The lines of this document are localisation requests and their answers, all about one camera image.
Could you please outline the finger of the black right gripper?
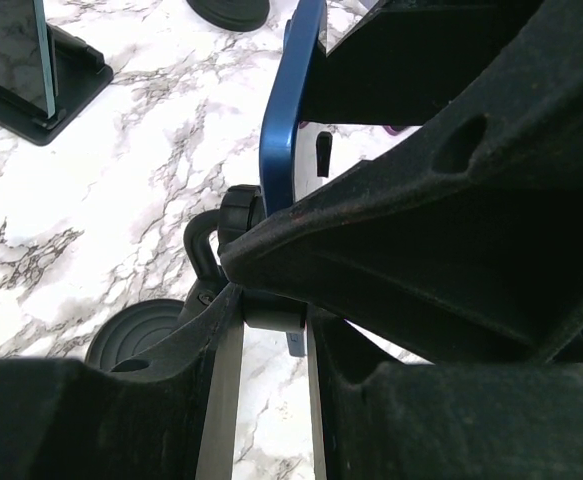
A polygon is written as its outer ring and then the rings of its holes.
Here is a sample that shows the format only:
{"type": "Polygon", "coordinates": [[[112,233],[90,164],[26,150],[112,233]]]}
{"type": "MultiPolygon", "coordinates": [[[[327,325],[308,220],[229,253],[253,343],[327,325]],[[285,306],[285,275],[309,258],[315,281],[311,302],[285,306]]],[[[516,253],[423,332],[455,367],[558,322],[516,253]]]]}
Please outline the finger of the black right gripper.
{"type": "Polygon", "coordinates": [[[221,261],[433,362],[583,363],[583,1],[543,3],[424,127],[221,261]]]}
{"type": "Polygon", "coordinates": [[[421,126],[464,91],[538,10],[537,1],[380,1],[314,55],[300,117],[421,126]]]}

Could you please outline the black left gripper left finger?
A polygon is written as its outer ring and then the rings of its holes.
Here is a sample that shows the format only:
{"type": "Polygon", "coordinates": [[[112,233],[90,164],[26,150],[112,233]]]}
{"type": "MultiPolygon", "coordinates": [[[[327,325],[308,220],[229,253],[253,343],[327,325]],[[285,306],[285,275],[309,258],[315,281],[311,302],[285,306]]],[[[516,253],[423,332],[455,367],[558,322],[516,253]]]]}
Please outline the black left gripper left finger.
{"type": "Polygon", "coordinates": [[[0,359],[0,479],[227,479],[243,323],[230,285],[197,318],[106,373],[0,359]]]}

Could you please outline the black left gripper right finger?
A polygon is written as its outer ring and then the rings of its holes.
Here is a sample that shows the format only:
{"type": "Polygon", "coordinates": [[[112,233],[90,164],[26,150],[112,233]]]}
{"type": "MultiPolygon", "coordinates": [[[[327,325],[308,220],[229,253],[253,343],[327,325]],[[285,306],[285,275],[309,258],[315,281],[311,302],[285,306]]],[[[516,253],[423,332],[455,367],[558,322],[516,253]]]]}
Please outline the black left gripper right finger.
{"type": "Polygon", "coordinates": [[[583,479],[583,367],[404,364],[308,314],[319,479],[583,479]]]}

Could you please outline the black round base clamp stand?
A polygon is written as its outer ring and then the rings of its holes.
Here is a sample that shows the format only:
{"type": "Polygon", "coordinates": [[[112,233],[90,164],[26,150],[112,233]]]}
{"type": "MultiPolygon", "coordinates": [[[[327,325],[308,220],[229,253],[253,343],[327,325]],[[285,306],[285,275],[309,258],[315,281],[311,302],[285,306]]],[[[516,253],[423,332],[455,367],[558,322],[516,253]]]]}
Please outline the black round base clamp stand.
{"type": "MultiPolygon", "coordinates": [[[[122,309],[96,333],[85,362],[99,370],[113,371],[200,315],[228,284],[216,261],[211,234],[217,234],[219,248],[224,249],[264,219],[260,188],[253,185],[230,188],[218,209],[196,215],[183,234],[185,251],[196,275],[186,299],[152,299],[122,309]]],[[[304,303],[250,289],[244,292],[238,309],[251,328],[285,332],[293,357],[306,355],[306,311],[304,303]]]]}

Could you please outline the blue phone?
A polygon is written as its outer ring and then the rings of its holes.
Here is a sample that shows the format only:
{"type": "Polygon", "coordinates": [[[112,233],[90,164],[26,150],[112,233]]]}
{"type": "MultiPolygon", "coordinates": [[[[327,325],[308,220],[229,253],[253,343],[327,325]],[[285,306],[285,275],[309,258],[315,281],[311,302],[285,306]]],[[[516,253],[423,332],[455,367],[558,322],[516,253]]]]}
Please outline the blue phone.
{"type": "Polygon", "coordinates": [[[268,216],[295,201],[301,103],[319,34],[326,29],[326,10],[324,1],[302,0],[285,27],[282,57],[260,132],[260,187],[268,216]]]}

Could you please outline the teal phone with dark screen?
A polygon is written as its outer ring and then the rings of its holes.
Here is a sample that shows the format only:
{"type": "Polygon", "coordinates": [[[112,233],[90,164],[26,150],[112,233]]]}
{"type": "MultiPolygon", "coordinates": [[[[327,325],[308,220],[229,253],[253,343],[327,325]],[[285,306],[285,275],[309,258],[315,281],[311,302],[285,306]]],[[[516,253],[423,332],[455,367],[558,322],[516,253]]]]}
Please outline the teal phone with dark screen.
{"type": "Polygon", "coordinates": [[[32,105],[43,118],[56,113],[42,1],[0,1],[0,88],[32,105]]]}

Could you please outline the purple phone with dark screen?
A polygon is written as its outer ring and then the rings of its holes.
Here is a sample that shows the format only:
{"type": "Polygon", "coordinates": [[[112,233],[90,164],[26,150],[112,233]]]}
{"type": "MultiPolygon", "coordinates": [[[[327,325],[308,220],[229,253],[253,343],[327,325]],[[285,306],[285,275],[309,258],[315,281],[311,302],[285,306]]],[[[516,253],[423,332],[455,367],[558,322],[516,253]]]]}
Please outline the purple phone with dark screen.
{"type": "Polygon", "coordinates": [[[409,129],[409,126],[384,126],[383,129],[391,136],[397,136],[409,129]]]}

